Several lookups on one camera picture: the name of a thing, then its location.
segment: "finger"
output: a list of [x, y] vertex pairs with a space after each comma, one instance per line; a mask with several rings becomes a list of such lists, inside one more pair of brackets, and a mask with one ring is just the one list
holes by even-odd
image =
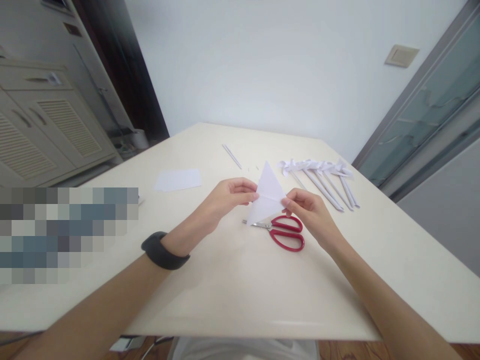
[[298, 205], [295, 201], [289, 199], [288, 197], [285, 197], [281, 200], [281, 204], [287, 209], [288, 211], [294, 213], [298, 217], [302, 217], [303, 215], [307, 214], [307, 210], [305, 210], [303, 207]]
[[284, 213], [287, 218], [292, 216], [292, 212], [290, 210], [283, 209], [281, 212]]
[[297, 187], [290, 190], [290, 192], [286, 195], [287, 198], [296, 202], [303, 202], [306, 199], [313, 198], [314, 196], [315, 195], [312, 194], [310, 191], [299, 189]]
[[234, 193], [254, 193], [255, 190], [246, 186], [237, 186], [236, 188], [233, 189], [233, 192]]
[[237, 206], [240, 204], [251, 203], [259, 198], [259, 195], [256, 192], [237, 192], [232, 196], [233, 205]]
[[257, 184], [251, 180], [248, 180], [245, 177], [234, 177], [234, 178], [228, 179], [227, 182], [231, 190], [238, 187], [245, 187], [253, 190], [254, 192], [257, 191]]

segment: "cabinet handle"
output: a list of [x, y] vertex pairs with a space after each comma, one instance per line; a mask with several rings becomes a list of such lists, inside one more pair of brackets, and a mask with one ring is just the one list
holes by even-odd
[[32, 109], [31, 107], [29, 107], [30, 111], [32, 113], [34, 113], [36, 115], [36, 117], [43, 123], [43, 125], [47, 126], [47, 122], [45, 121], [45, 119], [42, 117], [42, 115], [40, 115], [38, 112], [36, 112], [34, 109]]
[[11, 112], [14, 113], [15, 115], [17, 115], [25, 123], [27, 128], [32, 127], [32, 124], [29, 123], [29, 121], [21, 113], [19, 113], [17, 110], [12, 110]]
[[46, 79], [44, 77], [27, 77], [27, 78], [25, 78], [25, 80], [33, 82], [33, 83], [46, 83], [47, 81], [49, 81], [48, 79]]

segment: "scissors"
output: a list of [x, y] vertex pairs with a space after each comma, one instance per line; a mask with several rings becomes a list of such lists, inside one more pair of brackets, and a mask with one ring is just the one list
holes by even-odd
[[[298, 224], [298, 227], [278, 222], [278, 220], [280, 220], [280, 219], [292, 219]], [[285, 250], [288, 250], [288, 251], [291, 251], [291, 252], [299, 252], [305, 246], [304, 237], [299, 234], [304, 229], [304, 226], [302, 225], [301, 221], [299, 219], [297, 219], [295, 216], [288, 217], [288, 216], [285, 216], [285, 215], [281, 215], [281, 216], [278, 216], [278, 217], [272, 219], [270, 222], [256, 222], [252, 225], [256, 226], [256, 227], [259, 227], [259, 228], [267, 229], [268, 232], [270, 233], [270, 236], [273, 239], [273, 241], [275, 241], [279, 246], [281, 246]], [[294, 231], [294, 232], [281, 231], [281, 230], [274, 229], [273, 227], [287, 229], [287, 230], [291, 230], [291, 231]], [[282, 244], [280, 241], [278, 241], [277, 238], [275, 237], [275, 235], [281, 235], [281, 236], [284, 236], [284, 237], [287, 237], [287, 238], [298, 239], [300, 241], [300, 247], [288, 247], [288, 246]]]

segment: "cabinet door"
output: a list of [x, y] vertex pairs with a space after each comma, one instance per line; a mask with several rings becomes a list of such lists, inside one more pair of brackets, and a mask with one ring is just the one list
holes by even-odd
[[8, 94], [77, 168], [115, 152], [75, 91], [9, 91]]
[[72, 170], [75, 166], [0, 90], [0, 184], [35, 187]]

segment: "white table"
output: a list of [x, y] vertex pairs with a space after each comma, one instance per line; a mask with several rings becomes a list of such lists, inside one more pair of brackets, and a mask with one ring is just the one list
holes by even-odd
[[[240, 170], [221, 144], [227, 144]], [[218, 181], [244, 176], [257, 182], [265, 160], [285, 192], [298, 187], [283, 177], [280, 160], [336, 162], [323, 141], [199, 123], [88, 182], [87, 187], [139, 187], [145, 202], [138, 224], [115, 245], [96, 253], [59, 285], [0, 287], [0, 330], [42, 330], [125, 268], [153, 232], [169, 231]], [[160, 170], [199, 168], [202, 186], [154, 191]], [[351, 166], [351, 189], [361, 205], [336, 211], [341, 232], [367, 263], [449, 342], [480, 343], [480, 278], [409, 218]], [[298, 173], [308, 190], [314, 184]], [[189, 335], [378, 340], [355, 292], [331, 258], [303, 230], [298, 253], [276, 245], [267, 231], [246, 227], [239, 206], [194, 249], [191, 259], [154, 294], [126, 331]]]

